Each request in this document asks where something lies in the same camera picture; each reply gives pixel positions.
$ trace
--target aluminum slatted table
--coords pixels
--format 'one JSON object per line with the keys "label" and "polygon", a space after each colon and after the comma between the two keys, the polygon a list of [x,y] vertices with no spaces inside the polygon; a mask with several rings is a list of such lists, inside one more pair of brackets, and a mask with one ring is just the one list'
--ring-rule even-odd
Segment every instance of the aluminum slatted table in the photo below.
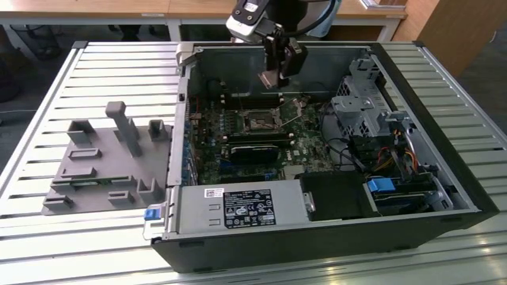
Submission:
{"label": "aluminum slatted table", "polygon": [[[137,125],[155,118],[173,123],[177,43],[90,43],[71,50],[2,175],[0,284],[391,285],[495,283],[507,278],[506,135],[425,48],[411,43],[383,46],[499,215],[407,251],[206,274],[174,272],[143,238],[143,210],[39,214],[72,119],[91,118],[95,128],[112,127],[104,107],[110,100],[123,100]],[[395,96],[393,100],[403,108]]]}

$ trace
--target power supply label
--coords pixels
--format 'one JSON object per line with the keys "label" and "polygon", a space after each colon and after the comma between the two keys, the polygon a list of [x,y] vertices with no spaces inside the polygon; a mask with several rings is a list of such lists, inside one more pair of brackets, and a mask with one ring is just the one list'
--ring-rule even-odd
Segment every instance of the power supply label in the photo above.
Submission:
{"label": "power supply label", "polygon": [[277,224],[271,189],[225,192],[223,212],[229,229]]}

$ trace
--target table leg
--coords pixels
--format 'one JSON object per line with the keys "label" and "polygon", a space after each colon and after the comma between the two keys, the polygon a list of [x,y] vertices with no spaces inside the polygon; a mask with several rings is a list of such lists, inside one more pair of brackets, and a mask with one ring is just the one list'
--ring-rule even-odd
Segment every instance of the table leg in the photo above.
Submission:
{"label": "table leg", "polygon": [[173,42],[182,42],[181,26],[182,26],[181,19],[167,20],[169,35],[171,36]]}
{"label": "table leg", "polygon": [[382,28],[381,34],[379,34],[379,42],[390,42],[394,38],[398,25],[401,20],[394,18],[390,21],[386,21],[386,25]]}

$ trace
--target green circuit board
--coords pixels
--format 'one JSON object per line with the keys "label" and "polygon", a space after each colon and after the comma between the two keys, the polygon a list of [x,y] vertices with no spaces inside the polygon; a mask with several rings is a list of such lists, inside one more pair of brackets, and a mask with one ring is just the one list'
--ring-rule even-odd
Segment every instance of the green circuit board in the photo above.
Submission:
{"label": "green circuit board", "polygon": [[[297,166],[302,172],[334,169],[315,119],[321,105],[302,100],[302,96],[285,96],[286,103],[275,109],[246,110],[227,110],[222,104],[210,102],[209,108],[191,116],[201,185],[293,179],[285,172],[287,166]],[[291,133],[294,138],[290,146],[281,147],[274,163],[233,164],[227,155],[231,146],[225,136],[279,132]]]}

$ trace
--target workbench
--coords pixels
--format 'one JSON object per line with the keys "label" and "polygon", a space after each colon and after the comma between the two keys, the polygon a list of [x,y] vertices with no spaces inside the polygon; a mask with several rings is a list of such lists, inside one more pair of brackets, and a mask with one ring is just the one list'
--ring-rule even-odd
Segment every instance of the workbench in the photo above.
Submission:
{"label": "workbench", "polygon": [[0,24],[166,24],[170,0],[3,0]]}
{"label": "workbench", "polygon": [[[40,215],[72,119],[90,118],[94,128],[112,127],[104,107],[108,101],[122,100],[138,126],[157,118],[173,124],[177,43],[88,43],[70,52],[0,176],[0,284],[415,285],[507,278],[506,135],[425,47],[413,43],[383,47],[491,195],[499,215],[417,249],[214,273],[174,272],[146,240],[161,228],[143,237],[143,209]],[[387,91],[403,110],[395,92],[390,87]]]}
{"label": "workbench", "polygon": [[[226,25],[237,0],[6,0],[0,1],[0,24],[112,25],[163,24],[171,40],[182,41],[182,25]],[[378,40],[390,41],[401,10],[367,10],[361,0],[343,0],[335,26],[381,26]]]}

